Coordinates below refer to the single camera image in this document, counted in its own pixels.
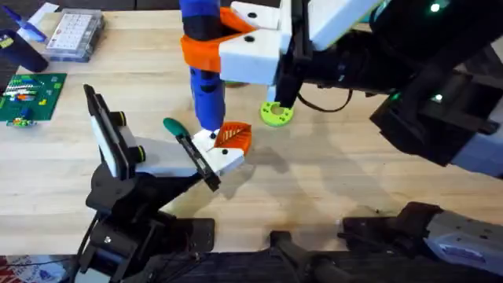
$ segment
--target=blue object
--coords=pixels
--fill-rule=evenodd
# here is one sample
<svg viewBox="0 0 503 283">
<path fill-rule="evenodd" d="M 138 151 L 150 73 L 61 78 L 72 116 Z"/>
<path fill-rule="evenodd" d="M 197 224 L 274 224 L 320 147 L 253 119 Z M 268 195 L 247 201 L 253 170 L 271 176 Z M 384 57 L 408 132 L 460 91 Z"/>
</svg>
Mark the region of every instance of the blue object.
<svg viewBox="0 0 503 283">
<path fill-rule="evenodd" d="M 0 48 L 0 56 L 32 72 L 41 72 L 47 68 L 49 63 L 46 59 L 15 31 L 0 30 L 0 39 L 5 36 L 11 38 L 12 42 L 8 46 Z"/>
<path fill-rule="evenodd" d="M 41 31 L 39 31 L 36 26 L 24 20 L 20 15 L 12 11 L 9 7 L 2 5 L 2 8 L 9 15 L 9 17 L 11 17 L 14 21 L 16 21 L 16 24 L 18 24 L 20 28 L 26 31 L 30 39 L 33 39 L 37 42 L 46 41 L 47 36 L 44 35 Z"/>
<path fill-rule="evenodd" d="M 219 0 L 180 0 L 184 32 L 191 39 L 206 41 L 222 36 Z M 226 114 L 225 87 L 220 75 L 190 68 L 190 86 L 196 117 L 206 130 L 217 130 Z"/>
</svg>

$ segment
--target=blue pen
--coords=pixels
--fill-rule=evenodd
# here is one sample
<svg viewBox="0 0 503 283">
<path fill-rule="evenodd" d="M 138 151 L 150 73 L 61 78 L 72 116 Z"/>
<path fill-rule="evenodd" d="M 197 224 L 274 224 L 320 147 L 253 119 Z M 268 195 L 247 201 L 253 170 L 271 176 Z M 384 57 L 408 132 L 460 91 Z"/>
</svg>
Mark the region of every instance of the blue pen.
<svg viewBox="0 0 503 283">
<path fill-rule="evenodd" d="M 27 20 L 23 20 L 23 18 L 18 15 L 16 12 L 12 11 L 9 7 L 2 5 L 3 10 L 11 17 L 16 24 L 19 25 L 20 28 L 24 29 L 30 39 L 33 39 L 37 42 L 45 42 L 47 36 L 44 35 L 41 31 L 38 30 L 36 26 L 29 23 Z"/>
</svg>

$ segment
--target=green circuit board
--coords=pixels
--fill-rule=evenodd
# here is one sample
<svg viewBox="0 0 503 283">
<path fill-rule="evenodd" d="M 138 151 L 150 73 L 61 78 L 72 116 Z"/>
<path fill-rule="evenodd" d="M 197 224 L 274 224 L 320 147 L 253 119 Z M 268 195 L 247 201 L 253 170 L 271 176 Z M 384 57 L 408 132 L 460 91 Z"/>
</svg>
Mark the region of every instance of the green circuit board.
<svg viewBox="0 0 503 283">
<path fill-rule="evenodd" d="M 0 97 L 0 121 L 16 119 L 23 108 L 31 110 L 30 120 L 50 120 L 65 80 L 66 74 L 14 75 Z M 28 92 L 32 100 L 12 101 L 18 90 Z"/>
</svg>

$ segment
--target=green gear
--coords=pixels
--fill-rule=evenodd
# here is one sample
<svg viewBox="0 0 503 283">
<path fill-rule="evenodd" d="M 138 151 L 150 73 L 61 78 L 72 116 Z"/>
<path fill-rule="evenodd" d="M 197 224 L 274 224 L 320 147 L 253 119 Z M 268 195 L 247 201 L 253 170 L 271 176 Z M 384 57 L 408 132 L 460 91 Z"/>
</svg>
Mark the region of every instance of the green gear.
<svg viewBox="0 0 503 283">
<path fill-rule="evenodd" d="M 274 114 L 273 107 L 283 110 L 281 114 Z M 293 118 L 293 108 L 282 108 L 280 102 L 264 102 L 260 106 L 260 117 L 271 127 L 283 127 Z"/>
</svg>

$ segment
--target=green led light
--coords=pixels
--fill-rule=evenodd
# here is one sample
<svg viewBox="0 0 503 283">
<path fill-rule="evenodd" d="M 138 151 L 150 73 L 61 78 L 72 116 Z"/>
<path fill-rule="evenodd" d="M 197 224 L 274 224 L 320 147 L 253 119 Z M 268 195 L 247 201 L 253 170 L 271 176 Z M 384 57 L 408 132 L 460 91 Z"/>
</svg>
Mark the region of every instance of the green led light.
<svg viewBox="0 0 503 283">
<path fill-rule="evenodd" d="M 438 3 L 432 4 L 430 7 L 430 10 L 433 13 L 437 13 L 440 10 L 440 4 L 438 4 Z"/>
</svg>

